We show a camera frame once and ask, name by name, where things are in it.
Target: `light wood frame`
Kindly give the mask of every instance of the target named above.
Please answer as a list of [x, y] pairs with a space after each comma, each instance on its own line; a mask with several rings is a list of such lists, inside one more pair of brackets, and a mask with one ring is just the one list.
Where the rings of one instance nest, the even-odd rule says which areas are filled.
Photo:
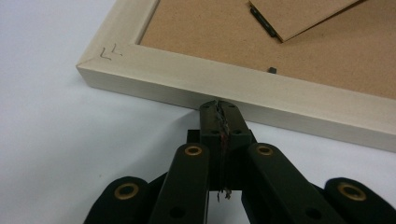
[[119, 0], [78, 62], [88, 85], [396, 152], [396, 101], [140, 46], [159, 0]]

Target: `brown cardboard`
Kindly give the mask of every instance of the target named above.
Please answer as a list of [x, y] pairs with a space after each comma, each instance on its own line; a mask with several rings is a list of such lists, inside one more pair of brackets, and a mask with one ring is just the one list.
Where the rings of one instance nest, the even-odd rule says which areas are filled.
[[250, 0], [276, 30], [282, 41], [289, 40], [358, 0]]
[[162, 0], [141, 44], [396, 99], [395, 8], [367, 0], [281, 43], [245, 1]]

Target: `cardboard piece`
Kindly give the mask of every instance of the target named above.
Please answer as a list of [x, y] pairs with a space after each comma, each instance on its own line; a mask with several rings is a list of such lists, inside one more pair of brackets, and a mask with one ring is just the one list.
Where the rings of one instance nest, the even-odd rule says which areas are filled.
[[162, 0], [141, 45], [396, 99], [394, 8], [363, 1], [281, 43], [245, 1]]
[[284, 42], [358, 0], [251, 0]]

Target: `wooden frame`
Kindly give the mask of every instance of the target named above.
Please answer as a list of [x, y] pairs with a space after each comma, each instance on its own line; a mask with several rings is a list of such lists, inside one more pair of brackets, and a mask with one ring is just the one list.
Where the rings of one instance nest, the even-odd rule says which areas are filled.
[[119, 0], [78, 62], [88, 85], [396, 152], [396, 101], [140, 46], [159, 0]]

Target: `metal rivet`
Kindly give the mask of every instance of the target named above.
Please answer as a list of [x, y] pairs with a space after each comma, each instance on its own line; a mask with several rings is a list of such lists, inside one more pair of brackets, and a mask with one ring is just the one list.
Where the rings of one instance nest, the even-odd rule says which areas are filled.
[[367, 196], [363, 190], [351, 184], [342, 182], [338, 185], [337, 189], [350, 200], [362, 202], [367, 199]]
[[189, 156], [197, 156], [202, 153], [202, 149], [200, 147], [187, 147], [184, 152]]
[[270, 147], [265, 146], [258, 146], [257, 152], [259, 152], [263, 156], [271, 156], [272, 154], [274, 154], [274, 151]]
[[[122, 192], [123, 190], [131, 188], [132, 190], [130, 192], [124, 193]], [[119, 185], [116, 190], [114, 191], [114, 196], [119, 199], [119, 200], [128, 200], [133, 198], [137, 192], [139, 191], [139, 187], [134, 184], [134, 183], [125, 183], [122, 185]]]

